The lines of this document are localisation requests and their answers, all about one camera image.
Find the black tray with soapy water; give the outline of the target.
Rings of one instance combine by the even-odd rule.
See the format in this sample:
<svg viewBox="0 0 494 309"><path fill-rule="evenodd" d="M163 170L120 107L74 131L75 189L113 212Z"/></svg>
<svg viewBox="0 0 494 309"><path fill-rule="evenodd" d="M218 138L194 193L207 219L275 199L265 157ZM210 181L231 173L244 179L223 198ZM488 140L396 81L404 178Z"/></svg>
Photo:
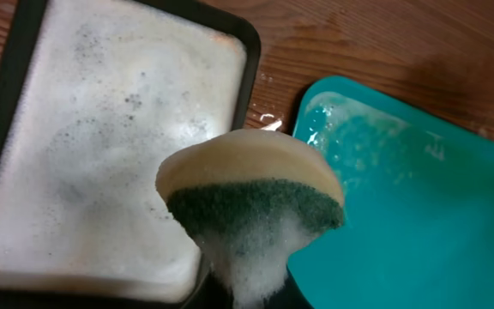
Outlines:
<svg viewBox="0 0 494 309"><path fill-rule="evenodd" d="M197 1L21 1L0 63L0 308L191 308L208 263L154 187L244 124L261 40Z"/></svg>

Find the teal plastic tray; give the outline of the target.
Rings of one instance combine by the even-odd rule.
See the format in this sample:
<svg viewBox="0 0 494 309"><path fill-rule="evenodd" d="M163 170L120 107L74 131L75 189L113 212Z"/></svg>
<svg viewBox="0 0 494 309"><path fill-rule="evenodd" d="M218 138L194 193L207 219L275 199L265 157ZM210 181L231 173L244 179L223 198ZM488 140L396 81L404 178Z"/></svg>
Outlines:
<svg viewBox="0 0 494 309"><path fill-rule="evenodd" d="M346 199L288 263L315 308L494 308L494 142L341 76L308 88L293 134Z"/></svg>

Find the green yellow sponge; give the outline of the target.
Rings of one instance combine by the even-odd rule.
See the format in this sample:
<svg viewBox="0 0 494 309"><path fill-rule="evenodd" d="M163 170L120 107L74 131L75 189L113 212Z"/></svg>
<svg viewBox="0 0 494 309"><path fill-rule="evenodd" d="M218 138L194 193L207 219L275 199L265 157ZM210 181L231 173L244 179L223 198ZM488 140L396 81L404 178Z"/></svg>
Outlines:
<svg viewBox="0 0 494 309"><path fill-rule="evenodd" d="M345 221L332 168L278 131L234 130L179 150L161 163L155 188L232 308L268 308L289 257Z"/></svg>

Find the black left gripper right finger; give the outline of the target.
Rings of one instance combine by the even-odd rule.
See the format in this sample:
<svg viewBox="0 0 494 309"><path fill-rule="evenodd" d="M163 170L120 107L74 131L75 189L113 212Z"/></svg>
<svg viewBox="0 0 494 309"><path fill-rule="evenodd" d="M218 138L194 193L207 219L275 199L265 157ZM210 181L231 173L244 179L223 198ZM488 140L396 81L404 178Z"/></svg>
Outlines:
<svg viewBox="0 0 494 309"><path fill-rule="evenodd" d="M313 306L303 296L290 270L287 270L283 287L268 299L268 309L313 309Z"/></svg>

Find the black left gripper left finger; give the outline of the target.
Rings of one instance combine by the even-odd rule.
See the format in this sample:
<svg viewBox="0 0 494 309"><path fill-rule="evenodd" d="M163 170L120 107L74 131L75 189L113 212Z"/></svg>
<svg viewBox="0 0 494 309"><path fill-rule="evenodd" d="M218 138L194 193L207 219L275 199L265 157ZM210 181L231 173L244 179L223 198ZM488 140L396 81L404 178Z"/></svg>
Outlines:
<svg viewBox="0 0 494 309"><path fill-rule="evenodd" d="M180 309L232 309L233 297L216 278L212 264L201 257L196 284Z"/></svg>

